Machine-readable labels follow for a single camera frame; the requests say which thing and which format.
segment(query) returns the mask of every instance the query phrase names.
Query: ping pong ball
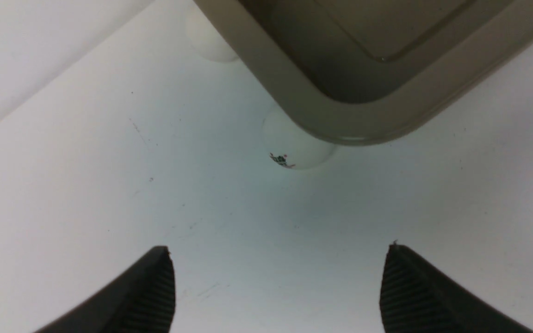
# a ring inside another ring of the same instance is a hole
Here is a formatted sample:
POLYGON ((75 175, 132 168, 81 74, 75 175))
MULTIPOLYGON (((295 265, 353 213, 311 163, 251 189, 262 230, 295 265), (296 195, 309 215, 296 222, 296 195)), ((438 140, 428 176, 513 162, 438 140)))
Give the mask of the ping pong ball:
POLYGON ((288 169, 313 168, 328 160, 335 148, 306 133, 279 106, 263 121, 262 137, 269 157, 288 169))
POLYGON ((186 36, 197 53, 216 62, 230 62, 237 54, 213 27, 198 6, 193 6, 186 16, 186 36))

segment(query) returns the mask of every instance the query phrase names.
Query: white wall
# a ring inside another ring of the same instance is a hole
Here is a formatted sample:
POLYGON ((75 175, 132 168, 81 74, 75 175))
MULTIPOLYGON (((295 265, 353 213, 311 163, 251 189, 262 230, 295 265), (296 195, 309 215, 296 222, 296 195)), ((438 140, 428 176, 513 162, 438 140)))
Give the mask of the white wall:
POLYGON ((153 3, 0 122, 0 333, 157 244, 175 333, 380 333, 397 239, 533 328, 533 46, 407 137, 288 171, 261 148, 273 100, 195 55, 189 5, 153 3))
POLYGON ((0 0, 0 119, 152 0, 0 0))

